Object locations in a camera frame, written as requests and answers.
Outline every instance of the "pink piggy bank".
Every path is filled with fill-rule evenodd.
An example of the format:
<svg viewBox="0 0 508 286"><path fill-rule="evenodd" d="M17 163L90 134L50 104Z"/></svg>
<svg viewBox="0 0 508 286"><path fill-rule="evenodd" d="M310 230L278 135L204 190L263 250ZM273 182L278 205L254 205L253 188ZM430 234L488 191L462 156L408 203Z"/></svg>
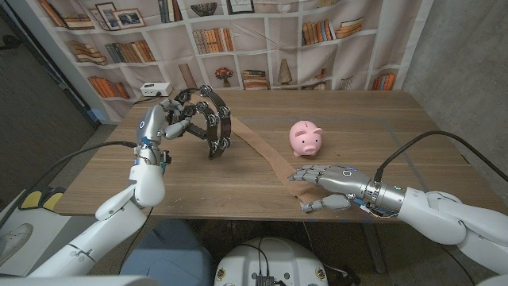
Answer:
<svg viewBox="0 0 508 286"><path fill-rule="evenodd" d="M293 154L297 157L301 155L316 155L321 148L321 134L323 129L308 121L296 122L289 131L289 142L293 147Z"/></svg>

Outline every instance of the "metal robotic hand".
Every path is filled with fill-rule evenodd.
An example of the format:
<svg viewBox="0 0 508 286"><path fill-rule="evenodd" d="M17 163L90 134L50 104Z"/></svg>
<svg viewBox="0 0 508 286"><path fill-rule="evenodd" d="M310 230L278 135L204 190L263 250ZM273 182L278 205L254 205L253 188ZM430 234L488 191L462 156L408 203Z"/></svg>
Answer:
<svg viewBox="0 0 508 286"><path fill-rule="evenodd" d="M309 203L302 208L309 212L320 209L344 210L349 200L367 199L368 206L399 211L404 200L404 191L397 186L375 184L373 180L355 168L341 165L306 165L288 177L290 181L306 181L320 184L333 194Z"/></svg>

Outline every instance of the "printed bookshelf backdrop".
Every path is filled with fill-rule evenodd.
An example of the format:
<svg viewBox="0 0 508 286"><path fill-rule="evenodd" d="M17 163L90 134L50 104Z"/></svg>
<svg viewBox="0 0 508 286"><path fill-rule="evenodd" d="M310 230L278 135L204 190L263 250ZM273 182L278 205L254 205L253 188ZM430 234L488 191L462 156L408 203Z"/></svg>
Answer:
<svg viewBox="0 0 508 286"><path fill-rule="evenodd" d="M432 2L29 0L117 122L145 82L399 90Z"/></svg>

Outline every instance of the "black cable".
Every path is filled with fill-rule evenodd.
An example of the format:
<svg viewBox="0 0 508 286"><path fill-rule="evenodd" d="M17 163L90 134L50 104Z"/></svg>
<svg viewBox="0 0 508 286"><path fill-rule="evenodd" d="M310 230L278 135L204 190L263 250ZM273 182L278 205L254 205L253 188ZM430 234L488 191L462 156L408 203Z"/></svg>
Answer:
<svg viewBox="0 0 508 286"><path fill-rule="evenodd" d="M143 99L143 100L140 100L140 101L136 101L133 105L136 105L138 103L142 103L142 102L149 102L149 101L152 101L152 100L155 100L155 99L158 99L162 94L160 93L160 91L157 91L156 93L156 96L154 97L151 97L149 99Z"/></svg>
<svg viewBox="0 0 508 286"><path fill-rule="evenodd" d="M10 215L13 213L14 209L19 206L19 204L26 199L26 196L37 186L39 182L43 180L51 171L53 171L54 168L56 168L59 164L62 164L63 162L70 160L72 157L75 157L76 155L79 155L84 152L88 152L92 149L101 148L104 146L110 146L110 145L123 145L126 147L134 148L137 146L134 142L128 142L128 141L110 141L110 142L104 142L99 143L96 145L92 145L90 147L87 147L85 149L81 149L79 151L70 153L69 155L66 155L65 157L60 158L55 164L53 164L49 169L39 178L37 179L30 187L27 187L16 199L16 201L13 203L11 208L6 212L6 215L3 216L2 220L0 220L0 228L3 227L3 225L6 223L7 219L9 219Z"/></svg>
<svg viewBox="0 0 508 286"><path fill-rule="evenodd" d="M267 262L267 276L268 276L268 273L270 272L269 271L269 268L268 268L268 259L267 259L267 256L266 254L264 254L264 251L261 250L259 247L255 247L255 246L252 246L252 245L248 245L248 244L245 244L245 243L241 243L239 245L242 245L242 246L248 246L248 247L252 247L253 249L257 249L258 250L258 253L261 252L264 256L264 260ZM261 257L260 257L260 275L262 276L261 274Z"/></svg>
<svg viewBox="0 0 508 286"><path fill-rule="evenodd" d="M148 213L146 220L143 222L143 226L137 231L136 236L134 237L133 241L130 243L129 247L127 248L127 251L125 251L124 259L121 260L120 270L118 270L118 275L120 275L121 268L124 267L125 259L127 258L127 254L129 254L129 250L131 247L133 247L134 242L136 241L136 238L140 235L141 231L144 228L144 225L146 225L146 222L150 218L150 215L152 214L153 208L150 209L150 212Z"/></svg>
<svg viewBox="0 0 508 286"><path fill-rule="evenodd" d="M260 275L261 275L261 254L260 254L260 251L261 251L261 241L263 241L263 238L264 236L261 237L260 239L260 243L258 243L257 245L257 258L260 260Z"/></svg>
<svg viewBox="0 0 508 286"><path fill-rule="evenodd" d="M461 137L456 136L453 133L446 132L446 131L440 131L440 130L434 130L434 131L428 131L425 133L422 133L418 136L416 136L413 140L407 142L403 147L401 147L397 152L393 153L388 159L384 161L384 163L381 164L381 166L378 168L378 170L375 172L374 181L375 182L381 182L381 178L383 177L383 170L390 162L392 162L393 159L395 159L398 155L400 155L402 152L406 151L411 145L414 143L420 141L421 139L430 136L430 135L445 135L450 138L453 138L460 142L462 145L466 146L469 150L471 150L478 158L480 158L485 164L487 164L489 167L494 170L498 175L500 175L506 182L508 182L508 176L503 173L501 170L499 170L498 167L496 167L492 162L490 162L482 153L480 153L475 147L471 146L469 143L467 143L464 139Z"/></svg>
<svg viewBox="0 0 508 286"><path fill-rule="evenodd" d="M462 264L443 245L441 245L441 248L462 268L462 270L469 277L469 280L471 281L471 284L473 286L475 286L475 281L473 280L473 277L471 277L469 272L466 270L466 268L464 266L462 266Z"/></svg>

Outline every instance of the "white box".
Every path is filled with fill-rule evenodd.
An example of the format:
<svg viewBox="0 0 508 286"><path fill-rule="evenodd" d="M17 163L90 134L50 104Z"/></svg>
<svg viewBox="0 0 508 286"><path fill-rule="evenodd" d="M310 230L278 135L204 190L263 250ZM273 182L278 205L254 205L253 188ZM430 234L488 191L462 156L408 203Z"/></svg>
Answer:
<svg viewBox="0 0 508 286"><path fill-rule="evenodd" d="M156 96L159 91L161 93L160 96L169 96L173 91L173 87L170 83L145 83L141 87L143 96Z"/></svg>

